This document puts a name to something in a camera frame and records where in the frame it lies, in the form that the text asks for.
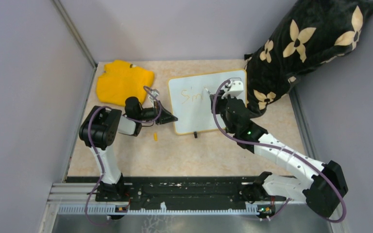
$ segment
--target wall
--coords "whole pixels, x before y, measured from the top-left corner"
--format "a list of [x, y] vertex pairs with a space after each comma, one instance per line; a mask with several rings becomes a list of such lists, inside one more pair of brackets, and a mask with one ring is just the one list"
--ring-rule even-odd
[[37, 232], [91, 72], [49, 0], [0, 1], [0, 232]]
[[295, 0], [61, 2], [102, 62], [242, 59], [265, 44]]
[[297, 91], [319, 157], [344, 171], [351, 232], [373, 232], [373, 18], [350, 56], [311, 73]]

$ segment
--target floral pillow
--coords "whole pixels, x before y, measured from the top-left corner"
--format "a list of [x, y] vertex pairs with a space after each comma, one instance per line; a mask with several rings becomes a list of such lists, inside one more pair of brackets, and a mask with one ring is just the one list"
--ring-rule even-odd
[[373, 0], [298, 0], [258, 51], [245, 55], [248, 108], [257, 117], [300, 77], [355, 50]]

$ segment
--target gray floor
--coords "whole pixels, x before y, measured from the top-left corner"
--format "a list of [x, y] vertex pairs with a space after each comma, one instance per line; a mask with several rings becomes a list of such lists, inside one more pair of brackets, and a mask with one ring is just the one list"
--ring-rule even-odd
[[[90, 216], [95, 222], [104, 216]], [[248, 216], [125, 216], [107, 227], [84, 215], [58, 215], [53, 233], [330, 233], [329, 224], [304, 205], [289, 205], [271, 222]]]

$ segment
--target yellow border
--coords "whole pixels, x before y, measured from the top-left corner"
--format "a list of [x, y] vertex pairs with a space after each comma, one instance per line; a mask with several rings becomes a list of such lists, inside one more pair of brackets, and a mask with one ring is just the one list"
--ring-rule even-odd
[[[225, 73], [225, 72], [231, 72], [231, 71], [239, 71], [239, 70], [243, 70], [244, 73], [245, 73], [245, 99], [247, 100], [247, 96], [248, 96], [248, 93], [247, 93], [247, 81], [248, 81], [248, 78], [247, 78], [247, 71], [244, 70], [244, 69], [230, 69], [230, 70], [223, 70], [223, 71], [217, 71], [217, 72], [208, 72], [208, 73], [200, 73], [200, 74], [193, 74], [193, 75], [176, 76], [176, 77], [168, 79], [168, 81], [167, 81], [167, 87], [168, 87], [168, 92], [170, 94], [171, 113], [174, 114], [173, 113], [173, 109], [172, 109], [172, 98], [171, 98], [171, 92], [170, 92], [170, 80], [172, 80], [172, 79], [179, 79], [179, 78], [186, 78], [186, 77], [193, 77], [193, 76], [200, 76], [200, 75], [207, 75], [207, 74], [219, 74], [219, 73]], [[174, 127], [174, 131], [175, 131], [175, 133], [177, 135], [186, 135], [186, 134], [192, 134], [192, 133], [194, 133], [194, 132], [190, 132], [190, 133], [178, 133], [176, 131], [176, 128], [175, 128], [175, 122], [173, 123], [173, 127]], [[210, 131], [215, 131], [215, 130], [218, 130], [218, 129], [202, 130], [202, 131], [197, 131], [197, 133], [210, 132]]]

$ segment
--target gray wall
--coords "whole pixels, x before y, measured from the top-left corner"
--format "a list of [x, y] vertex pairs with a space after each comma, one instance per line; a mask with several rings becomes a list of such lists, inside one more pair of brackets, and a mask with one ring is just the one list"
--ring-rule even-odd
[[242, 59], [265, 44], [295, 0], [61, 2], [99, 62]]
[[297, 91], [320, 158], [344, 171], [352, 232], [373, 232], [373, 18], [350, 56], [311, 73]]
[[0, 1], [0, 232], [37, 232], [90, 81], [49, 0]]

